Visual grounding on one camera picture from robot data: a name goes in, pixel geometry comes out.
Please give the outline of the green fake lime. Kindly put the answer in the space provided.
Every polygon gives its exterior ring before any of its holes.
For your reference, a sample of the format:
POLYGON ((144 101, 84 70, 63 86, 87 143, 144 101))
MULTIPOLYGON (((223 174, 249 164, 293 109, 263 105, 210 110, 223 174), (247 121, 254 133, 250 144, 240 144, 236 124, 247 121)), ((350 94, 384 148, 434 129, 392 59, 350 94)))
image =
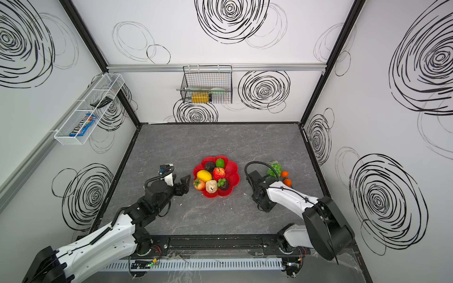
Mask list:
POLYGON ((225 168, 225 160, 222 158, 217 159, 215 164, 218 168, 225 168))

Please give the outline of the red flower-shaped fruit bowl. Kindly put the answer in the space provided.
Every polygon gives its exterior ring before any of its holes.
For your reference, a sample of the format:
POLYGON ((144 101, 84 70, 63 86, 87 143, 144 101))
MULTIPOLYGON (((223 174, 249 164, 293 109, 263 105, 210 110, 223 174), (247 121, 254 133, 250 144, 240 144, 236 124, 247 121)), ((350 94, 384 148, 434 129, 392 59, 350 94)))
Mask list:
POLYGON ((232 161, 229 160, 226 156, 209 156, 206 157, 202 160, 202 162, 199 165, 196 165, 195 168, 193 169, 193 177, 196 179, 197 178, 197 173, 201 170, 205 169, 205 165, 208 162, 216 162, 218 159, 223 159, 225 162, 225 170, 226 170, 226 180, 229 182, 230 186, 226 190, 220 190, 215 193, 208 193, 205 189, 202 192, 204 197, 206 198, 216 198, 216 197, 222 197, 226 198, 230 196, 230 194, 233 192, 234 188, 239 184, 240 182, 240 176, 238 173, 238 165, 232 161))

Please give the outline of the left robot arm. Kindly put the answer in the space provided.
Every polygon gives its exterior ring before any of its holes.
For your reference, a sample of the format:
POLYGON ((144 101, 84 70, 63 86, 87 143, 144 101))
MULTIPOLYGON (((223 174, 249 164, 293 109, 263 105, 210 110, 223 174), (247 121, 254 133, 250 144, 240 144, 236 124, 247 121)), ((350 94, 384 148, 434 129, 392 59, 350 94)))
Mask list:
POLYGON ((141 252, 147 255, 152 238, 146 227, 175 196, 189 191, 190 175, 168 185, 163 177, 145 183, 145 194, 120 208, 107 225, 58 249, 48 246, 38 252, 29 267, 25 283, 81 283, 117 260, 141 252))

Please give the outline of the fake red apple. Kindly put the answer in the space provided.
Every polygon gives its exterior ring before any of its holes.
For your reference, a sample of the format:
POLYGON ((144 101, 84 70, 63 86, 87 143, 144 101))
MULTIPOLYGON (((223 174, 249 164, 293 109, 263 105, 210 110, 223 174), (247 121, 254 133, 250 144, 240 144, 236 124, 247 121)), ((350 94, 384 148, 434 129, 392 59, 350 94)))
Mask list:
POLYGON ((216 167, 212 173, 213 179, 216 181, 219 181, 221 179, 225 179, 226 177, 226 172, 225 169, 222 167, 216 167))

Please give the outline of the dark mangosteen with green calyx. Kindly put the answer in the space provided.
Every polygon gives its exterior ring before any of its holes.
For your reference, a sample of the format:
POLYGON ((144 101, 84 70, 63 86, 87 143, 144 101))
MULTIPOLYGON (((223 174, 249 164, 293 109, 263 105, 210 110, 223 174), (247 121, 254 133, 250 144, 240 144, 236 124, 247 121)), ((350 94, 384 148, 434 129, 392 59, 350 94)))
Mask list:
POLYGON ((219 190, 221 191, 227 191, 229 188, 230 188, 230 183, 227 179, 223 178, 223 179, 219 179, 217 181, 217 187, 219 190))

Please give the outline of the fake red strawberry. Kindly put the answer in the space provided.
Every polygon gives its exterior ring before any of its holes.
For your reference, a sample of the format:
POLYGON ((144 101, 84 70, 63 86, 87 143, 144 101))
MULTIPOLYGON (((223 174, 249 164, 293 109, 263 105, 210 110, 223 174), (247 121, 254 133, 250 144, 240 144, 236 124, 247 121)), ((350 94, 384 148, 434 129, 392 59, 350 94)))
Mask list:
POLYGON ((203 191, 205 189, 206 183, 203 180, 197 178, 194 180, 193 186, 197 191, 203 191))

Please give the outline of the yellow fake lemon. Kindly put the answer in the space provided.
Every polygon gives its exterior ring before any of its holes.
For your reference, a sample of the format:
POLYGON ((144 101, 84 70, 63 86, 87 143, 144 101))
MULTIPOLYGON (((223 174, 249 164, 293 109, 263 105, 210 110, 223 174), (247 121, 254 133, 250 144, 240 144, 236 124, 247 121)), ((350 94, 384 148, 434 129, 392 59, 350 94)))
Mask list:
POLYGON ((202 180, 203 182, 208 182, 213 179, 212 174, 206 170, 198 171, 197 178, 202 180))

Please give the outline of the black fake avocado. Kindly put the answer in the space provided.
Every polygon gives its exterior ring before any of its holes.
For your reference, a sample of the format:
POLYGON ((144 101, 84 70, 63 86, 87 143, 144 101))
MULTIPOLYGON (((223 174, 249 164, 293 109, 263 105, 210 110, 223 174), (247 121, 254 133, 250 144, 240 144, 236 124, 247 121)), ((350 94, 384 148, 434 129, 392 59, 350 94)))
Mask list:
POLYGON ((205 164, 206 171, 208 171, 209 173, 213 173, 215 168, 216 168, 215 162, 206 162, 205 164))

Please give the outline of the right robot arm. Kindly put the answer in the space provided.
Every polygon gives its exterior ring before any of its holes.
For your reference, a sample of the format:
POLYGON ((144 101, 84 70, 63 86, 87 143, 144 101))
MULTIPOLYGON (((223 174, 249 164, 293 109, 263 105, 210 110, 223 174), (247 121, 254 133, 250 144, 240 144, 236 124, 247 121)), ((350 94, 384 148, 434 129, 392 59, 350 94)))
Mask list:
POLYGON ((355 239, 355 233, 332 198, 305 195, 257 171, 245 175, 252 188, 252 200, 260 211, 270 212, 281 205, 303 220, 302 225, 288 224, 277 233, 277 245, 283 253, 309 248, 324 259, 333 260, 355 239))

